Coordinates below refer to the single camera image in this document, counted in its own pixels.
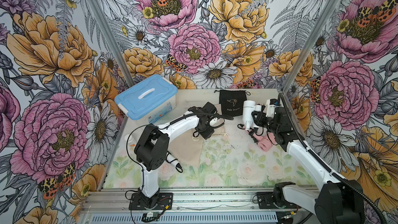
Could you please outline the white hair dryer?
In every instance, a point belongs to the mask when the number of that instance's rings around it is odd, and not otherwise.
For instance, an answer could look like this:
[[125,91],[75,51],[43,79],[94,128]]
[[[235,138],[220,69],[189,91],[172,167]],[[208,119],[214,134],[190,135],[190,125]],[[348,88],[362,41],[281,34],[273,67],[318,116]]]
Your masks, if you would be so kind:
[[243,103],[243,115],[242,115],[242,121],[243,121],[243,126],[246,131],[250,129],[255,129],[259,128],[255,122],[254,118],[252,116],[253,112],[260,112],[262,110],[262,106],[259,104],[256,104],[255,101],[250,101],[246,100]]
[[[134,148],[136,146],[137,141],[134,139],[133,135],[126,135],[124,139],[129,148]],[[165,162],[174,166],[179,173],[183,172],[180,162],[169,151],[166,154]]]

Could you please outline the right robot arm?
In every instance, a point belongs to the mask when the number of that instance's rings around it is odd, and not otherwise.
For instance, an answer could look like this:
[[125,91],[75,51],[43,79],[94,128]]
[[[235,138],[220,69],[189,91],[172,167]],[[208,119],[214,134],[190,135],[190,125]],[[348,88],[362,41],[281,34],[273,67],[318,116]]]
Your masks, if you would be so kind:
[[293,204],[315,215],[322,224],[365,222],[362,187],[344,178],[326,164],[297,131],[287,109],[279,105],[256,105],[254,124],[265,128],[285,152],[298,161],[315,182],[318,193],[310,193],[293,182],[277,183],[273,203],[283,208]]

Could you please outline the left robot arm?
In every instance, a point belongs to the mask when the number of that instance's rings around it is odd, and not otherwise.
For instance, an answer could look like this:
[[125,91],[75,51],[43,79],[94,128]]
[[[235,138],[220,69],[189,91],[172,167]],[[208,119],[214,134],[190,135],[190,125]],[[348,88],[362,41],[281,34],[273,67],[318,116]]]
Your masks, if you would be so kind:
[[215,130],[215,123],[221,119],[216,107],[207,102],[203,107],[191,107],[182,116],[162,125],[145,125],[138,139],[134,153],[142,167],[143,183],[134,195],[133,202],[146,209],[153,209],[160,200],[158,184],[159,168],[164,162],[181,168],[177,159],[169,152],[169,144],[189,130],[209,139]]

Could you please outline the pink hair dryer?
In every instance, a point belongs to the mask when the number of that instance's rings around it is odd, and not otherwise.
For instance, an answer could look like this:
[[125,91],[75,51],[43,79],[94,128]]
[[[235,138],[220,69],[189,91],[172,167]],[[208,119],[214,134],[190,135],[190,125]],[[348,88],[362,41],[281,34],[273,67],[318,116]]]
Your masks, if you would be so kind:
[[237,127],[246,131],[255,144],[264,152],[269,151],[273,146],[277,145],[274,135],[268,131],[266,132],[266,136],[262,136],[257,134],[258,128],[249,128],[246,130],[246,126],[243,124],[238,124]]

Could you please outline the black hair dryer pouch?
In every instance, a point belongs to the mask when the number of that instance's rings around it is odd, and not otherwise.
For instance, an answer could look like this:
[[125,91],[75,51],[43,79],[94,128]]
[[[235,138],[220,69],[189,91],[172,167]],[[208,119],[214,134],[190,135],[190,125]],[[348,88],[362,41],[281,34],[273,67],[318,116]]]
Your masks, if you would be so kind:
[[251,95],[246,90],[215,90],[219,92],[219,103],[221,104],[221,112],[223,115],[237,117],[243,114],[243,104],[247,100],[247,96]]

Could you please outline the blue lidded storage box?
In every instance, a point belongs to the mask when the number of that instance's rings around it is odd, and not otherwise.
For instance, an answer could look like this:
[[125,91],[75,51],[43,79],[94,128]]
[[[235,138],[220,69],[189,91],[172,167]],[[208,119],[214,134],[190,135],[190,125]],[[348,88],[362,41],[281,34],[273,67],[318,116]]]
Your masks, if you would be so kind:
[[118,94],[115,103],[134,125],[154,124],[175,109],[177,92],[169,80],[153,75]]

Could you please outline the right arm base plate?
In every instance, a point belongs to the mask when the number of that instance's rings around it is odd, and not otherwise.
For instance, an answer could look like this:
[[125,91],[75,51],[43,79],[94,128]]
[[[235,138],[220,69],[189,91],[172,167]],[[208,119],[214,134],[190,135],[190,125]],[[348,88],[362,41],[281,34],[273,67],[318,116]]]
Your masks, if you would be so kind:
[[258,204],[259,209],[298,209],[296,204],[285,200],[277,200],[272,192],[257,192],[254,196],[254,202]]

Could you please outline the aluminium front rail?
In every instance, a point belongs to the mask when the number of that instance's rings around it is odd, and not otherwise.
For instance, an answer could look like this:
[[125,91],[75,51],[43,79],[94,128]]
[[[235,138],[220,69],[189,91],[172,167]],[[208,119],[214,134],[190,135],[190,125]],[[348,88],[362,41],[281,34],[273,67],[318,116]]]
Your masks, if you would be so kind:
[[304,207],[261,209],[256,195],[271,188],[192,188],[165,189],[173,194],[169,210],[130,210],[131,192],[103,190],[91,193],[80,224],[140,224],[144,217],[156,217],[157,224],[276,224],[290,212],[293,223],[317,224],[318,219]]

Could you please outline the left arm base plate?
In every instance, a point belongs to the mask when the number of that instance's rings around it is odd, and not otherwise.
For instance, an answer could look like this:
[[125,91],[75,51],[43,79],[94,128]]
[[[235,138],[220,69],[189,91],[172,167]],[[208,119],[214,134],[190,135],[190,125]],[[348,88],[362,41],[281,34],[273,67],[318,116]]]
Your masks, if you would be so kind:
[[174,194],[171,192],[156,193],[151,198],[144,196],[143,193],[133,193],[130,199],[129,210],[170,210],[173,204]]

